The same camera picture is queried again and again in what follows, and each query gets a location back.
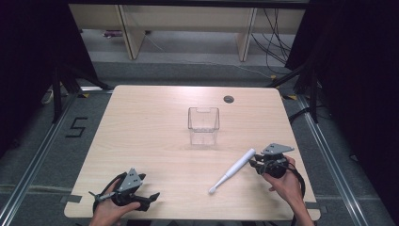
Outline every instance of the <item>human hand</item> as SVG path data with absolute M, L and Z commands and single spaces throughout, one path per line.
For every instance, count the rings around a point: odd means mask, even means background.
M 113 191 L 115 185 L 119 180 L 116 180 L 106 191 L 105 194 L 109 194 Z M 132 202 L 124 206 L 117 206 L 112 202 L 111 199 L 106 199 L 103 202 L 99 202 L 96 210 L 94 211 L 93 218 L 91 219 L 90 226 L 111 226 L 114 223 L 120 225 L 120 218 L 133 210 L 140 207 L 140 202 Z
M 288 160 L 289 167 L 295 167 L 295 160 L 289 156 L 285 156 Z M 264 179 L 269 182 L 272 187 L 269 191 L 277 191 L 279 195 L 291 206 L 297 219 L 298 226 L 313 226 L 305 203 L 303 202 L 300 183 L 293 172 L 287 170 L 281 178 L 274 178 L 267 173 L 263 174 Z
M 295 166 L 295 160 L 293 158 L 289 156 L 285 157 L 289 162 L 289 167 Z M 294 202 L 303 202 L 300 183 L 290 170 L 287 170 L 281 178 L 274 178 L 268 173 L 264 173 L 263 177 L 272 185 L 269 191 L 277 191 L 290 205 L 294 204 Z

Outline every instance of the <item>clear plastic container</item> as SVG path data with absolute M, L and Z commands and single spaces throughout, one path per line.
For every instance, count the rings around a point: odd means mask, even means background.
M 220 127 L 219 108 L 190 107 L 188 108 L 188 129 L 190 142 L 193 145 L 216 144 L 217 132 Z

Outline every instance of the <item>black tape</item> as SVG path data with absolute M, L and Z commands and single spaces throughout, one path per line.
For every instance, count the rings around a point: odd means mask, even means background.
M 84 127 L 84 126 L 75 126 L 75 124 L 76 124 L 76 122 L 79 120 L 87 120 L 88 119 L 88 117 L 76 117 L 74 120 L 73 120 L 73 123 L 72 123 L 72 125 L 71 125 L 71 128 L 70 129 L 73 129 L 73 130 L 80 130 L 80 133 L 79 133 L 79 135 L 66 135 L 65 137 L 67 137 L 67 138 L 80 138 L 81 136 L 82 136 L 82 134 L 83 134 L 83 131 L 85 131 L 85 129 L 86 129 L 86 127 Z
M 323 214 L 328 213 L 327 208 L 324 205 L 320 205 L 317 202 L 305 202 L 306 208 L 307 209 L 318 209 L 320 210 L 320 212 L 322 212 Z
M 61 203 L 67 203 L 67 202 L 75 202 L 79 203 L 82 200 L 82 196 L 75 196 L 75 195 L 69 195 L 69 196 L 63 196 L 61 198 Z

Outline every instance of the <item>finger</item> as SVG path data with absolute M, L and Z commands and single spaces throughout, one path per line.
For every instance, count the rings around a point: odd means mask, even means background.
M 264 177 L 264 179 L 265 179 L 268 183 L 270 183 L 270 184 L 273 184 L 275 181 L 278 180 L 278 179 L 276 179 L 276 178 L 270 176 L 270 174 L 268 174 L 268 173 L 264 173 L 264 174 L 263 174 L 263 177 Z
M 290 163 L 290 164 L 292 164 L 293 166 L 295 166 L 295 160 L 294 160 L 292 157 L 287 156 L 287 155 L 284 155 L 284 157 L 287 158 L 288 163 Z
M 111 193 L 111 192 L 114 190 L 115 186 L 117 185 L 117 183 L 118 183 L 119 181 L 120 181 L 120 178 L 117 179 L 114 183 L 112 183 L 112 185 L 105 191 L 105 194 Z
M 136 210 L 139 207 L 140 207 L 140 202 L 132 202 L 123 206 L 123 212 L 127 213 Z

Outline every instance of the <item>handheld controller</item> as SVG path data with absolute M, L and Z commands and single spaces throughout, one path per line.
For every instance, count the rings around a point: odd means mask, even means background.
M 261 151 L 263 155 L 255 154 L 255 160 L 249 160 L 249 164 L 260 175 L 268 173 L 274 178 L 280 178 L 288 168 L 288 160 L 283 153 L 293 150 L 293 147 L 272 143 Z
M 112 202 L 117 206 L 127 205 L 131 202 L 140 202 L 140 207 L 137 211 L 147 211 L 150 208 L 151 202 L 155 202 L 158 199 L 160 193 L 151 195 L 149 198 L 140 197 L 135 195 L 135 192 L 143 184 L 142 180 L 146 177 L 146 174 L 137 174 L 135 169 L 130 169 L 128 173 L 118 175 L 109 185 L 104 189 L 101 194 L 94 195 L 95 202 L 93 203 L 93 212 L 95 211 L 99 202 L 106 199 L 111 199 Z M 109 194 L 104 194 L 105 191 L 116 181 L 120 179 L 115 185 L 114 190 Z

